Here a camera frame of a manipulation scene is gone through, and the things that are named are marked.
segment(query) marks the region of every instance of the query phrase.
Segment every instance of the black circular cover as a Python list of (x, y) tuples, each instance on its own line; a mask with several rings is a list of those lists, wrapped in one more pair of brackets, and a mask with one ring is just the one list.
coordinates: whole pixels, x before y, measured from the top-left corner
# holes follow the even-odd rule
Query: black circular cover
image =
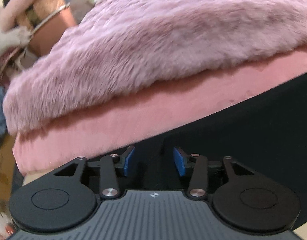
[(290, 229), (300, 212), (287, 187), (259, 176), (236, 176), (214, 194), (216, 213), (230, 225), (254, 233)]
[(34, 181), (11, 197), (10, 213), (18, 227), (37, 233), (59, 232), (86, 220), (96, 207), (94, 193), (70, 177)]

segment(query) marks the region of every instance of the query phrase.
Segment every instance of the cardboard box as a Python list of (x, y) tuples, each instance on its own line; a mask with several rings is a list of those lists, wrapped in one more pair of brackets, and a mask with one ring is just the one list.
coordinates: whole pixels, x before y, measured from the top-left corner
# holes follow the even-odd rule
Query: cardboard box
[(6, 135), (0, 148), (0, 200), (9, 201), (15, 170), (12, 147), (15, 137)]

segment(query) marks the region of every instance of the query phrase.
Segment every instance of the metal screw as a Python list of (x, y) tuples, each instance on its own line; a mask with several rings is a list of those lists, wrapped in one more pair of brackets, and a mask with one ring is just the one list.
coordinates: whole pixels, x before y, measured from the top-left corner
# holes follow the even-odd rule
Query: metal screw
[(102, 191), (102, 194), (107, 196), (107, 197), (113, 197), (118, 194), (118, 191), (114, 188), (106, 188)]
[(194, 197), (202, 197), (206, 194), (206, 192), (201, 188), (194, 188), (189, 193), (191, 196)]

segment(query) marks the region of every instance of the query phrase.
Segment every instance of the pink fur blanket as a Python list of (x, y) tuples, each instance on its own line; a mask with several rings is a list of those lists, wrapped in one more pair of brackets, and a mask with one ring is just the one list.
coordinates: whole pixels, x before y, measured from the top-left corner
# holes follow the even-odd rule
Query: pink fur blanket
[(307, 43), (307, 0), (101, 0), (4, 100), (10, 133)]
[(235, 69), (156, 82), (135, 95), (74, 111), (18, 134), (13, 154), (23, 175), (52, 170), (131, 145), (257, 96), (307, 72), (307, 45)]

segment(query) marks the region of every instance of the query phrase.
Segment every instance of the logo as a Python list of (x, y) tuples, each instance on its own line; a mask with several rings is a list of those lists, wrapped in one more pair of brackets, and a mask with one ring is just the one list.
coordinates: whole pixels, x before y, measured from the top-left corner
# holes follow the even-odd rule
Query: logo
[(153, 198), (156, 198), (159, 196), (159, 194), (157, 192), (154, 192), (154, 193), (151, 193), (150, 196)]

